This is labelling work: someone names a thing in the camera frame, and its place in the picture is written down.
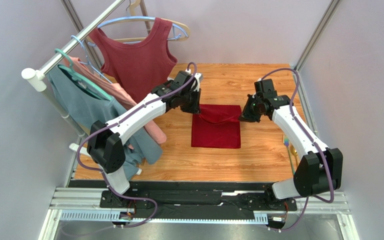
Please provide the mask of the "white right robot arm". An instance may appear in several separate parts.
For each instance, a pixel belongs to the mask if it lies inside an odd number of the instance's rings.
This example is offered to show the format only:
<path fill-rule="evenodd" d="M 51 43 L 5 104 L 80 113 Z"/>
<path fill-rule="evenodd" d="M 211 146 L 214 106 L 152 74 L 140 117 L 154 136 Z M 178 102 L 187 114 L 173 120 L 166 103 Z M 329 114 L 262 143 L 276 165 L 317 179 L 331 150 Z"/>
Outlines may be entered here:
<path fill-rule="evenodd" d="M 254 83 L 255 93 L 247 102 L 239 121 L 258 123 L 267 116 L 280 127 L 295 147 L 300 159 L 293 177 L 275 182 L 271 191 L 276 199 L 312 197 L 333 193 L 342 182 L 343 154 L 330 148 L 306 125 L 287 95 L 279 95 L 271 79 Z"/>

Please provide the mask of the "red cloth napkin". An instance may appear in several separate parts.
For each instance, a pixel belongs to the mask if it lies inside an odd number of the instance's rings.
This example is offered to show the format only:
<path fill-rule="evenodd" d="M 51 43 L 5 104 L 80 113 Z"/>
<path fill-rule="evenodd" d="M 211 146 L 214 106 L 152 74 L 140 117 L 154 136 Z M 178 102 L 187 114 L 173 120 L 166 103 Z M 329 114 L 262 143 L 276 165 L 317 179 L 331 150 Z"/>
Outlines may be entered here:
<path fill-rule="evenodd" d="M 200 114 L 194 114 L 192 117 L 192 147 L 241 148 L 239 105 L 201 104 L 200 110 Z"/>

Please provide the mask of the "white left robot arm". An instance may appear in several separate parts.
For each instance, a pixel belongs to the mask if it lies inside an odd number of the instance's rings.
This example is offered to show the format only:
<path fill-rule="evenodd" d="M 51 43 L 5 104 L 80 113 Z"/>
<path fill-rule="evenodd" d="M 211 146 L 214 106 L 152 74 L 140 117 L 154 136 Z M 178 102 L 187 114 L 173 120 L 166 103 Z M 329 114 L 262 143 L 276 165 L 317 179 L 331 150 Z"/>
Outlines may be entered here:
<path fill-rule="evenodd" d="M 108 188 L 119 195 L 124 194 L 130 183 L 123 170 L 127 156 L 124 146 L 127 141 L 153 119 L 171 109 L 200 114 L 201 73 L 181 70 L 173 80 L 156 86 L 140 103 L 117 118 L 103 123 L 96 121 L 91 126 L 87 153 L 98 164 Z"/>

